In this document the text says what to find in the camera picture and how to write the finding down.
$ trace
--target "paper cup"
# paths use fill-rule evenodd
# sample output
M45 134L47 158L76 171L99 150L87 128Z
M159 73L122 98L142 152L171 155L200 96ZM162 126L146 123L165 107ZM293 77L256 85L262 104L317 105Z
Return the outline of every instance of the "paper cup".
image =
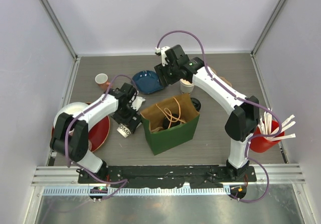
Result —
M181 83L181 92L182 93L191 93L194 89L194 84L190 83L184 79L180 80Z
M117 128L117 131L124 137L127 138L129 135L131 135L131 131L129 128L127 128L125 125L120 124Z
M99 73L96 77L95 77L95 82L97 83L97 85L103 90L106 91L108 86L109 86L109 82L108 82L108 76L105 73Z

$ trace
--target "orange cord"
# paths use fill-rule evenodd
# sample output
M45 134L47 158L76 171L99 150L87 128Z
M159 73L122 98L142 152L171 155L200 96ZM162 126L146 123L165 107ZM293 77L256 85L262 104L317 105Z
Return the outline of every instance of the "orange cord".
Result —
M176 118L172 115L172 112L166 107L164 108L164 111L156 104L156 107L158 107L160 109L160 111L163 112L163 114L165 115L165 117L170 121L170 125L168 127L168 129L171 127L172 123L175 123L177 121L181 121L183 124L186 123L186 121L181 120L181 106L180 103L177 101L177 99L175 97L173 97L173 99L175 99L175 101L177 102L178 106L179 106L179 117Z

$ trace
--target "white straw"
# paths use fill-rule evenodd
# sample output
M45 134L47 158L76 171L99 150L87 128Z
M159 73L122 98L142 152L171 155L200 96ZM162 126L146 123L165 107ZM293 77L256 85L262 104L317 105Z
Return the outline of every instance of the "white straw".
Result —
M288 128L292 127L293 125L295 125L295 121L292 121L290 124L288 124L287 126L283 126L282 124L282 132L286 131ZM279 128L276 128L272 134L276 134L279 131Z
M289 123L295 116L294 115L291 115L290 117L288 117L283 123L282 123L282 128L284 126L287 125L287 123Z
M259 127L259 130L260 130L260 133L264 135L261 123L258 124L258 127Z
M261 118L260 118L260 125L261 125L261 129L262 129L261 134L265 135L265 128L264 128L264 123L263 123L263 121L262 121L262 116L261 116Z
M295 138L295 134L273 138L270 141L278 141L278 140L284 140L284 139L289 139L289 138Z
M266 112L264 112L264 128L265 128L265 132L268 133L267 131L267 118L266 118Z
M272 130L272 115L270 113L267 113L267 122L268 122L268 134L271 134Z

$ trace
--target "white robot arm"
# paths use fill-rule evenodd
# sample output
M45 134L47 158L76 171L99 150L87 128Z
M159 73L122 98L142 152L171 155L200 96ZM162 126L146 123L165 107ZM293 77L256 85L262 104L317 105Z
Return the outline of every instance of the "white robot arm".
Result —
M83 115L73 125L73 134L68 140L69 158L105 179L107 172L106 162L88 150L88 132L104 117L111 117L134 133L140 125L141 117L137 114L137 90L130 84L124 83L121 89L111 89L107 96L103 94L99 99L81 111L69 115L61 113L56 121L55 130L50 141L51 149L65 155L65 134L71 121L81 113Z
M258 124L259 109L233 97L226 89L242 99L256 103L258 99L254 96L247 98L238 93L209 69L212 74L210 77L202 59L196 57L190 60L180 45L162 47L159 51L156 49L156 54L162 56L162 63L155 66L155 71L164 87L180 79L192 82L216 100L230 116L225 125L225 130L231 137L231 150L226 164L230 167L232 178L241 176L249 164L246 158L247 141Z
M218 79L223 85L233 91L237 96L246 98L245 95L238 93L236 90L222 81L217 75L215 75L215 73L211 69L210 72L213 78ZM234 111L235 106L240 106L243 103L242 101L233 98L217 82L211 80L206 72L205 67L202 67L198 70L197 74L193 75L193 84L200 87L202 90L208 93L209 96L215 99L223 107L228 115L230 115L232 111ZM249 134L246 137L245 141L236 141L231 139L231 150L228 161L236 169L243 167L248 161L245 158L245 154L247 154L245 153L245 151L248 151L246 150L246 143L252 135L253 134Z

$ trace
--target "white wall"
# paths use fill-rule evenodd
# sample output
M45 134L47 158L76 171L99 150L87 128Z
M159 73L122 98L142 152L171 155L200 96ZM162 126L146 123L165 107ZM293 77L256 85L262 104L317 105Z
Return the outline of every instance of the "white wall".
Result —
M273 109L284 119L296 116L285 142L298 162L321 210L321 0L289 0L257 54Z
M72 58L39 0L0 0L0 223L21 224Z
M278 0L49 0L78 54L153 53L171 30L207 51L252 50ZM168 38L199 51L188 36Z

